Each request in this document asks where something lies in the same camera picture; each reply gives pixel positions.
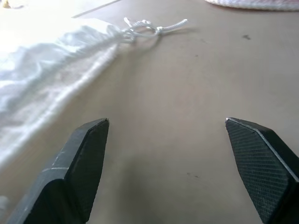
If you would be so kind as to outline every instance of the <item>white rope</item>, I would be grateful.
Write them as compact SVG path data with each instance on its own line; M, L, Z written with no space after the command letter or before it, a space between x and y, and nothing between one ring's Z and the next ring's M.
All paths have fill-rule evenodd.
M178 22L172 26L156 27L150 21L147 21L147 20L134 21L134 23L132 23L132 20L125 17L124 21L129 26L129 28L123 30L124 42L127 42L127 43L134 42L137 37L152 38L157 35L173 31L175 29L182 27L183 25L185 25L188 22L188 20L185 19L185 20L182 20L181 22ZM144 34L144 33L136 32L136 30L140 29L140 28L146 28L146 29L152 30L153 33L152 34Z

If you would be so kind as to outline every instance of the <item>white fabric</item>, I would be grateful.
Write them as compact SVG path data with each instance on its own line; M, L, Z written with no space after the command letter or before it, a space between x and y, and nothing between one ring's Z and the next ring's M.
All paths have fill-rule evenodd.
M109 65L123 40L97 19L24 19L0 23L0 171Z
M299 11L298 0L206 0L212 4L247 9Z

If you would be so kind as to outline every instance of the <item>white cord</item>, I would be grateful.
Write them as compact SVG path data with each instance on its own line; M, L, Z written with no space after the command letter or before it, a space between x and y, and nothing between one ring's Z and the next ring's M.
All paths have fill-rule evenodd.
M182 20L181 22L178 22L172 26L168 27L156 27L154 26L150 21L147 20L142 20L142 21L134 21L132 23L132 20L128 19L127 17L124 18L124 21L128 24L129 28L124 29L124 42L126 43L132 43L136 40L137 37L145 37L145 38L152 38L154 36L173 31L177 28L182 27L185 25L188 20ZM153 34L143 34L143 33L138 33L136 32L137 29L139 28L146 28L154 31Z

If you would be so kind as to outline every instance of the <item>beige table surface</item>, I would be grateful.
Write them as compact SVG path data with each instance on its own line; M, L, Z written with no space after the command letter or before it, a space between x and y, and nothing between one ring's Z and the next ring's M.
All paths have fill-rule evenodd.
M224 121L268 126L299 153L299 14L203 0L121 0L84 17L125 27L124 16L158 26L190 23L159 40L122 45L0 175L1 194L15 206L76 127L108 117L90 224L260 224Z

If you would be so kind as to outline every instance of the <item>dark speck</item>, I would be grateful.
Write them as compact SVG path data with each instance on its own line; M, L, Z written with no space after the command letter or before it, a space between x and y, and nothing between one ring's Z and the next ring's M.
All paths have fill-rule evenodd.
M204 39L202 39L202 38L200 39L200 41L203 42L203 43L207 43L207 42L206 42Z
M248 34L243 35L242 38L246 39L246 40L251 40L250 36Z

